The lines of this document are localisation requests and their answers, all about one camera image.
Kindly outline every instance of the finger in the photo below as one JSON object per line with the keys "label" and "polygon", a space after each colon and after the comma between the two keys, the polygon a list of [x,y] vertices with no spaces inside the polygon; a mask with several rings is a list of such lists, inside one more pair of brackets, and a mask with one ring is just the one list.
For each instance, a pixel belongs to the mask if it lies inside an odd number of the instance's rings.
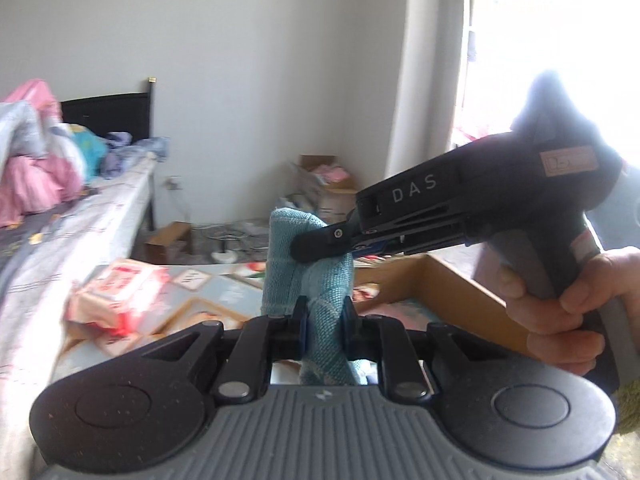
{"label": "finger", "polygon": [[558,300],[539,300],[527,294],[519,300],[507,300],[507,316],[524,328],[540,335],[551,335],[580,328],[582,314],[570,314]]}
{"label": "finger", "polygon": [[567,312],[583,314],[611,298],[640,289],[640,250],[627,247],[598,254],[560,296]]}
{"label": "finger", "polygon": [[596,359],[591,361],[587,361],[585,363],[568,363],[568,364],[559,364],[558,368],[562,368],[567,372],[571,372],[576,375],[584,375],[596,367]]}
{"label": "finger", "polygon": [[527,348],[545,363],[560,365],[594,360],[604,350],[602,334],[571,330],[553,335],[529,334]]}
{"label": "finger", "polygon": [[527,286],[524,280],[511,269],[511,267],[500,266],[498,268],[498,289],[505,298],[517,300],[527,293]]}

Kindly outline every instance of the black headboard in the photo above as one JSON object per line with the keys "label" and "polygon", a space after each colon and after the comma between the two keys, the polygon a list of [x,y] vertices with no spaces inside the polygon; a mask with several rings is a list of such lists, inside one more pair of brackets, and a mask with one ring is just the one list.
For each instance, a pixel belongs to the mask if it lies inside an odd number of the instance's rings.
{"label": "black headboard", "polygon": [[151,136],[151,106],[156,78],[150,77],[146,92],[104,95],[63,101],[65,123],[80,124],[104,137],[109,132],[129,132],[131,142]]}

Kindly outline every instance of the power outlet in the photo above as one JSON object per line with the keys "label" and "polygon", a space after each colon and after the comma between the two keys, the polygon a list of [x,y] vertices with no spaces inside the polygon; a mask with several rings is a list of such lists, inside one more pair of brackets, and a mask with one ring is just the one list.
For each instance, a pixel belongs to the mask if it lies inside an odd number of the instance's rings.
{"label": "power outlet", "polygon": [[176,191],[182,189],[182,183],[180,181],[180,177],[177,175],[168,176],[164,180],[164,187],[169,191]]}

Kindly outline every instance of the gray ribbed plate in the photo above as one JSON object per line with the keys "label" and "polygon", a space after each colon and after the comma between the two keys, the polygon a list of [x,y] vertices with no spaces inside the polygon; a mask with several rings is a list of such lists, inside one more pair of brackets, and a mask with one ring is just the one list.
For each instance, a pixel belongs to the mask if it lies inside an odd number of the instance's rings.
{"label": "gray ribbed plate", "polygon": [[219,410],[192,446],[126,475],[51,467],[42,480],[606,480],[597,464],[520,473],[454,446],[425,409],[386,400],[377,386],[271,386],[257,402]]}

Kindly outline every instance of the silver rivet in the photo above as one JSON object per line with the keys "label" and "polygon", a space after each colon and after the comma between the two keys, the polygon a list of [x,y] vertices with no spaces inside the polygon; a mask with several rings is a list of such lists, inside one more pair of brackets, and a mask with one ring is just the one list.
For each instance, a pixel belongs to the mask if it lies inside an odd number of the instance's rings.
{"label": "silver rivet", "polygon": [[241,381],[229,381],[228,383],[222,383],[218,387],[220,395],[224,395],[229,399],[240,399],[249,395],[251,389],[248,384]]}
{"label": "silver rivet", "polygon": [[394,390],[396,395],[403,399],[420,399],[427,394],[427,389],[418,383],[400,383]]}

